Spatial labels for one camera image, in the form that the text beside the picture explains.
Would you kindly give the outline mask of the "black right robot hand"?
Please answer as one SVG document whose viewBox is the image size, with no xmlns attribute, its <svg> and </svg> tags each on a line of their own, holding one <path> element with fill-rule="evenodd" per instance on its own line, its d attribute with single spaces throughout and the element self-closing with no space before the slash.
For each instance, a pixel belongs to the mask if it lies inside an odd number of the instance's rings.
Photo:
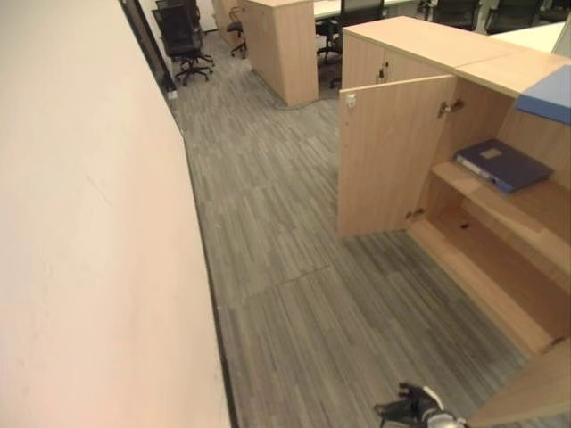
<svg viewBox="0 0 571 428">
<path fill-rule="evenodd" d="M 380 417 L 380 426 L 390 422 L 423 427 L 430 416 L 443 412 L 443 405 L 426 388 L 403 382 L 399 383 L 396 401 L 375 404 L 373 410 Z"/>
</svg>

